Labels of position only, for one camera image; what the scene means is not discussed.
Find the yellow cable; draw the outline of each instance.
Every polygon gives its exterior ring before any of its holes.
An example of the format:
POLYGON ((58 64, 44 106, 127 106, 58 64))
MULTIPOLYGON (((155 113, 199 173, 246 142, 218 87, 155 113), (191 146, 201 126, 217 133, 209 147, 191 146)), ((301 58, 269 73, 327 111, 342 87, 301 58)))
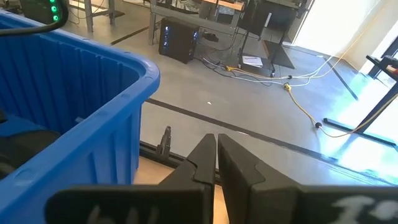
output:
MULTIPOLYGON (((289 84, 285 84, 285 89, 287 90, 287 92, 289 93, 291 99, 293 100, 294 104, 301 110, 303 111, 310 119, 313 123, 317 123, 317 121, 315 120, 315 118, 313 116, 310 115, 310 113, 308 113, 302 106, 299 105, 299 103, 296 101, 296 99, 293 96, 292 93, 292 87, 289 84)), ((371 122, 377 115, 379 115, 379 113, 381 113, 391 102, 393 102, 395 100, 395 98, 398 97, 398 94, 396 94, 395 96, 393 96, 386 104, 384 104, 378 111, 376 111, 376 113, 371 116, 367 121, 365 121, 363 124, 359 125, 357 128, 355 128, 354 130, 345 133, 345 134, 341 134, 338 136, 332 136, 331 134, 328 134, 321 126, 319 127, 321 129, 321 131, 323 133, 325 133, 327 136, 331 137, 331 138, 340 138, 343 136, 346 136, 348 134, 352 134, 354 132, 356 132, 357 130, 361 129, 363 126, 367 125, 369 122, 371 122)))

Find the concrete floor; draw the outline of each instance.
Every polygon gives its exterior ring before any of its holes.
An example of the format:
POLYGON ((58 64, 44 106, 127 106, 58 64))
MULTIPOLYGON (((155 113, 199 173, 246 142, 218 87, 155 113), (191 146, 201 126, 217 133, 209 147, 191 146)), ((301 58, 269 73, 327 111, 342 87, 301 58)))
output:
MULTIPOLYGON (((78 25, 69 23, 63 29, 109 45, 149 25, 147 8, 121 1, 115 3, 116 9, 126 14, 116 18, 115 26, 109 25, 106 16, 99 16, 94 18, 95 31, 92 34, 87 33, 84 19, 78 25)), ((145 30, 115 45, 151 59, 162 74, 160 88, 152 96, 153 100, 142 107, 142 141, 158 144, 164 128, 171 126, 172 151, 187 156, 206 133, 226 133, 266 163, 302 184, 398 184, 398 152, 395 149, 355 135, 329 138, 312 127, 310 120, 293 104, 281 85, 266 87, 225 78, 197 60, 182 64, 159 55, 158 45, 148 45, 147 36, 145 30)), ((220 37, 222 40, 230 38, 221 34, 220 37)), ((263 36, 268 40, 276 37, 270 34, 263 36)), ((286 51, 296 70, 276 66, 277 76, 310 73, 325 62, 299 50, 286 51)), ((249 39, 245 52, 265 56, 261 43, 256 39, 249 39)), ((325 66, 320 74, 329 70, 330 67, 325 66)), ((387 91, 381 83, 359 76, 362 75, 348 78, 350 85, 362 83, 360 91, 356 89, 358 100, 333 71, 323 78, 311 80, 309 85, 294 88, 293 93, 317 120, 327 117, 355 125, 387 91)), ((293 81, 292 84, 306 81, 293 81)), ((387 115, 394 114, 397 107, 390 108, 381 116, 384 118, 373 124, 378 126, 373 128, 374 131, 386 127, 387 115)), ((398 125, 396 120, 388 121, 388 124, 389 127, 398 125)), ((331 134, 342 133, 324 127, 331 134)), ((392 128, 386 132, 390 138, 398 138, 392 128)))

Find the desktop computer tower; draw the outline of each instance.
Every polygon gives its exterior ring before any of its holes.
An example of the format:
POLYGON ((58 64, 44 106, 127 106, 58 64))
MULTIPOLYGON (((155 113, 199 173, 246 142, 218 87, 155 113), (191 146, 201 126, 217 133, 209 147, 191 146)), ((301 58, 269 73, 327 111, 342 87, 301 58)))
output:
POLYGON ((188 63, 193 59, 199 35, 199 26, 174 17, 162 19, 159 53, 188 63))

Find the equipment stand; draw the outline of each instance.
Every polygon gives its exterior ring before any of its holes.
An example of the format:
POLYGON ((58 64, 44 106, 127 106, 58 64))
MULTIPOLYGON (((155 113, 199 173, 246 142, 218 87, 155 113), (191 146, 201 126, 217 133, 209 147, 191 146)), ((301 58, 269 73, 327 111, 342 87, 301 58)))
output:
MULTIPOLYGON (((365 130, 368 129, 368 127, 370 127, 370 125, 377 119, 377 117, 384 111, 385 108, 387 108, 387 106, 382 109, 382 107, 388 103, 388 101, 391 100, 391 98, 395 97, 396 94, 398 94, 398 75, 395 75, 393 73, 391 73, 390 71, 388 71, 386 68, 384 68, 383 66, 380 65, 380 61, 376 58, 367 56, 366 57, 368 60, 370 60, 373 64, 375 64, 375 66, 379 67, 383 72, 385 72, 386 74, 388 74, 391 78, 393 78, 395 81, 397 81, 397 83, 388 91, 388 93, 380 100, 380 102, 369 112, 369 114, 360 122, 360 124, 358 125, 361 126, 363 125, 367 120, 369 120, 371 117, 375 116, 368 124, 364 125, 362 128, 358 129, 355 133, 360 135, 360 136, 364 136, 366 138, 375 140, 377 142, 381 142, 383 144, 387 144, 389 146, 394 147, 395 149, 398 150, 397 148, 397 144, 388 138, 382 137, 382 136, 378 136, 375 134, 368 134, 365 133, 365 130)), ((354 128, 349 127, 345 124, 342 124, 338 121, 333 121, 332 119, 329 118, 324 118, 323 122, 325 124, 329 124, 331 126, 337 127, 339 129, 342 129, 344 131, 352 131, 354 130, 354 128)))
MULTIPOLYGON (((272 13, 269 13, 268 20, 267 20, 267 22, 266 22, 265 27, 268 26, 268 22, 269 22, 269 19, 271 18, 271 15, 272 15, 272 13)), ((248 39, 248 37, 249 37, 249 31, 246 31, 246 34, 245 34, 244 40, 243 40, 243 45, 242 45, 242 47, 239 49, 239 55, 238 55, 238 57, 239 57, 239 62, 238 62, 238 67, 239 67, 240 69, 246 71, 246 72, 255 73, 255 74, 264 75, 264 76, 266 76, 266 75, 269 74, 269 76, 270 76, 271 78, 275 77, 275 65, 274 65, 274 61, 275 61, 275 58, 276 58, 277 54, 278 54, 279 51, 282 49, 282 44, 283 44, 284 39, 285 39, 285 37, 286 37, 286 35, 287 35, 289 29, 290 29, 290 26, 292 26, 292 24, 293 24, 294 19, 295 19, 295 17, 292 17, 292 18, 290 19, 289 25, 286 27, 284 33, 282 34, 282 37, 280 38, 280 41, 279 41, 279 43, 278 43, 278 48, 275 50, 275 52, 274 52, 274 54, 272 55, 272 57, 271 57, 271 58, 262 58, 262 57, 259 57, 259 58, 261 58, 262 68, 258 68, 258 67, 251 66, 251 65, 246 65, 246 64, 243 63, 243 56, 254 56, 254 55, 250 55, 250 54, 245 54, 245 53, 243 53, 244 46, 246 45, 246 41, 247 41, 247 39, 248 39)))

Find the bin rim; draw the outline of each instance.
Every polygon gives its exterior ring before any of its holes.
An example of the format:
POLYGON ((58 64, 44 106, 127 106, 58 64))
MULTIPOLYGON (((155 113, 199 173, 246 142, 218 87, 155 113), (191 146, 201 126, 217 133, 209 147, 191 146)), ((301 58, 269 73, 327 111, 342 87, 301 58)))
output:
MULTIPOLYGON (((0 23, 13 27, 42 25, 39 22, 1 9, 0 23)), ((2 193, 0 222, 9 217, 9 212, 12 213, 17 210, 19 203, 23 202, 27 197, 34 197, 30 193, 38 191, 42 187, 40 185, 42 182, 47 182, 49 179, 54 178, 57 172, 60 172, 62 168, 65 169, 66 164, 71 162, 71 160, 77 159, 76 153, 88 154, 89 149, 85 149, 85 146, 93 142, 93 138, 98 133, 99 128, 102 132, 107 129, 110 132, 112 124, 121 122, 124 118, 123 116, 125 116, 124 114, 131 113, 134 109, 141 110, 141 104, 143 104, 144 100, 150 97, 160 85, 160 71, 157 65, 138 54, 115 49, 60 29, 33 35, 39 35, 44 39, 93 52, 104 58, 117 61, 126 67, 134 67, 139 74, 139 78, 112 100, 89 115, 84 121, 63 134, 45 150, 0 181, 0 192, 2 193), (48 156, 52 160, 43 163, 38 156, 48 156), (5 189, 10 187, 13 189, 12 192, 4 192, 5 189)))

